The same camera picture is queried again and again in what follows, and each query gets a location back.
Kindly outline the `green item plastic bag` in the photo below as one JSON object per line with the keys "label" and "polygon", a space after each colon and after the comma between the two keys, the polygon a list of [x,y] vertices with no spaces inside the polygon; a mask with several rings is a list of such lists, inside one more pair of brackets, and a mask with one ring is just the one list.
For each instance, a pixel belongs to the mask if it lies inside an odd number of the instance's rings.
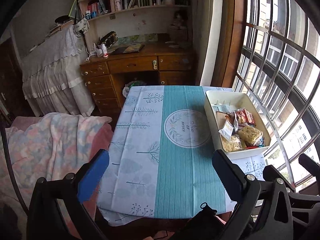
{"label": "green item plastic bag", "polygon": [[125,84],[124,88],[123,88],[123,91],[122,91],[122,94],[125,98],[127,98],[128,94],[129,94],[129,91],[132,87],[135,87],[135,86],[146,86],[146,83],[144,81],[140,81],[140,80],[135,80],[135,81],[131,81],[127,84]]}

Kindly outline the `metal window grille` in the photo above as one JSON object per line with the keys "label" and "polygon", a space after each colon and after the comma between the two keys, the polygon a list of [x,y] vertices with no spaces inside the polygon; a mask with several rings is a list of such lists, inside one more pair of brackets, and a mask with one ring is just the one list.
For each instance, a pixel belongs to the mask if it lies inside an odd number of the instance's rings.
{"label": "metal window grille", "polygon": [[301,191],[319,161],[319,31],[297,0],[247,0],[233,89],[246,93],[268,131],[264,158]]}

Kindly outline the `red nut snack bag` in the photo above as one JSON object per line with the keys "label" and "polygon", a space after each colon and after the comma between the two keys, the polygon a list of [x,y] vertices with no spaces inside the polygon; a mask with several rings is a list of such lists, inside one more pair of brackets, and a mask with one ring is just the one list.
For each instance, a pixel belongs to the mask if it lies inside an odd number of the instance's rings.
{"label": "red nut snack bag", "polygon": [[238,122],[239,128],[242,128],[247,125],[252,126],[252,127],[256,126],[256,121],[255,121],[253,114],[245,108],[240,108],[240,109],[236,110],[235,117]]}

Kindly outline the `teal white tablecloth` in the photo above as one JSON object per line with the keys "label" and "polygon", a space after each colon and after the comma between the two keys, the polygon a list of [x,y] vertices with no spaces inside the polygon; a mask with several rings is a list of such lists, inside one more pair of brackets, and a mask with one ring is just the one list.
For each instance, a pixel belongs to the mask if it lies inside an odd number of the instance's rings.
{"label": "teal white tablecloth", "polygon": [[192,218],[203,203],[232,201],[212,166],[204,100],[208,87],[132,87],[108,150],[97,206],[111,226],[140,218]]}

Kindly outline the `beige rice cracker pack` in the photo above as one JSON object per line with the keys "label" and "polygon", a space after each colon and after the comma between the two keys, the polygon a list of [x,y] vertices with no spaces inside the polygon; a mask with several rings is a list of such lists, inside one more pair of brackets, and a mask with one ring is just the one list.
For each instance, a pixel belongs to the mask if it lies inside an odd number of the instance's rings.
{"label": "beige rice cracker pack", "polygon": [[254,144],[261,136],[263,132],[252,126],[244,126],[242,129],[237,131],[240,139],[248,142],[249,144]]}

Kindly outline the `black patterned case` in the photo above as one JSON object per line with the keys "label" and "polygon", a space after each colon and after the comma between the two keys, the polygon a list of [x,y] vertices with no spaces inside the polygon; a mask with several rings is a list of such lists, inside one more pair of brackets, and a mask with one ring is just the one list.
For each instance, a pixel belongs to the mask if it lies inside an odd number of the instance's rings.
{"label": "black patterned case", "polygon": [[99,40],[98,45],[102,46],[104,44],[107,49],[110,49],[117,42],[117,40],[118,38],[116,32],[111,31]]}

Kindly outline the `white red bottle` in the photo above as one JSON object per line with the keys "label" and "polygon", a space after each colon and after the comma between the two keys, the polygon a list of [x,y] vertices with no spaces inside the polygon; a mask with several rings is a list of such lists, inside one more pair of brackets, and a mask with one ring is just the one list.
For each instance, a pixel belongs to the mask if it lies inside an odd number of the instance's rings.
{"label": "white red bottle", "polygon": [[107,58],[108,57],[108,51],[107,51],[107,48],[104,44],[101,45],[101,50],[103,52],[103,57],[104,58]]}

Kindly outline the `orange white oat bar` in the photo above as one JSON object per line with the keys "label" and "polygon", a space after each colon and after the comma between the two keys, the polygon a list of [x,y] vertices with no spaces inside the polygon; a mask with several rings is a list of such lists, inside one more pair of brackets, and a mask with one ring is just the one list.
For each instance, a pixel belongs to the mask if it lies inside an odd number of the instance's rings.
{"label": "orange white oat bar", "polygon": [[233,134],[234,127],[229,120],[225,120],[223,127],[219,129],[219,133],[222,137],[224,137],[227,141],[231,140]]}

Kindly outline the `blue red snack packet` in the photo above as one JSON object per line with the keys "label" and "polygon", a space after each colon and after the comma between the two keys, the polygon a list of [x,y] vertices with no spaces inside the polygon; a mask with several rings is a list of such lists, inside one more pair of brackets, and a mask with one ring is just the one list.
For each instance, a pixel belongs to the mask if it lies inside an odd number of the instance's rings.
{"label": "blue red snack packet", "polygon": [[246,148],[252,149],[252,148],[259,148],[265,146],[265,139],[263,136],[261,136],[254,144],[246,143]]}

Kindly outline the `white lace covered furniture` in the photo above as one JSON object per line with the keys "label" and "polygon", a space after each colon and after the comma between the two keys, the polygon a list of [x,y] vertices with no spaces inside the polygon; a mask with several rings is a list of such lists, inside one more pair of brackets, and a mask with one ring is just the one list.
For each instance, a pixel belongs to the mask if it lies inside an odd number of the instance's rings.
{"label": "white lace covered furniture", "polygon": [[23,94],[35,116],[92,114],[95,103],[80,69],[86,58],[84,39],[70,25],[22,60]]}

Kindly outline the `wooden bookshelf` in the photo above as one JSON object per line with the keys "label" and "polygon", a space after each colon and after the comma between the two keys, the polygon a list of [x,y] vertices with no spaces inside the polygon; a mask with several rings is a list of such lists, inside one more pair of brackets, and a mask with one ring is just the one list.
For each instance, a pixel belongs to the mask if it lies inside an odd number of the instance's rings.
{"label": "wooden bookshelf", "polygon": [[192,40],[191,0],[78,0],[89,29],[88,45],[115,31],[118,37],[168,34],[178,41]]}

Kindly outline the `pastel floral blanket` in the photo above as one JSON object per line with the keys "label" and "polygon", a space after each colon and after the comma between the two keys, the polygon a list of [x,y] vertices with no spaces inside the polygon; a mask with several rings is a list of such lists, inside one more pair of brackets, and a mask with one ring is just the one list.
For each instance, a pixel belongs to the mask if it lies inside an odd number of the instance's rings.
{"label": "pastel floral blanket", "polygon": [[105,239],[92,212],[98,194],[78,201],[80,168],[108,151],[110,117],[49,113],[26,129],[1,129],[1,195],[21,205],[27,239]]}

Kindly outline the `cream plastic storage bin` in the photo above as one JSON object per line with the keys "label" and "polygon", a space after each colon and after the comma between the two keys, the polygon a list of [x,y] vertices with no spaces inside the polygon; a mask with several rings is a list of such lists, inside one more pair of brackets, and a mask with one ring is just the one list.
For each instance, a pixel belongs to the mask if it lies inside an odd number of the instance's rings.
{"label": "cream plastic storage bin", "polygon": [[245,93],[208,90],[204,110],[215,149],[229,159],[254,157],[268,150],[271,137]]}

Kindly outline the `pale blue snack pouch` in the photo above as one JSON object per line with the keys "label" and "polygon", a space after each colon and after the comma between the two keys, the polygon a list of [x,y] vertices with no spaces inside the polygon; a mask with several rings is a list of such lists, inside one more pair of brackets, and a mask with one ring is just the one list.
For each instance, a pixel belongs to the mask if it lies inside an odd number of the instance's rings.
{"label": "pale blue snack pouch", "polygon": [[214,112],[221,112],[227,114],[234,112],[234,107],[229,104],[212,104],[212,108]]}

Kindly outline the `wooden desk with drawers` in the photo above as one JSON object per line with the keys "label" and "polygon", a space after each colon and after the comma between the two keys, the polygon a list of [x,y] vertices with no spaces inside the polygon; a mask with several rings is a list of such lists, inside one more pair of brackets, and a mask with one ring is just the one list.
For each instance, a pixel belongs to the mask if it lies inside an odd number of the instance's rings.
{"label": "wooden desk with drawers", "polygon": [[196,54],[167,43],[146,43],[138,52],[92,58],[80,69],[101,115],[117,116],[125,102],[123,89],[131,81],[146,85],[193,85]]}

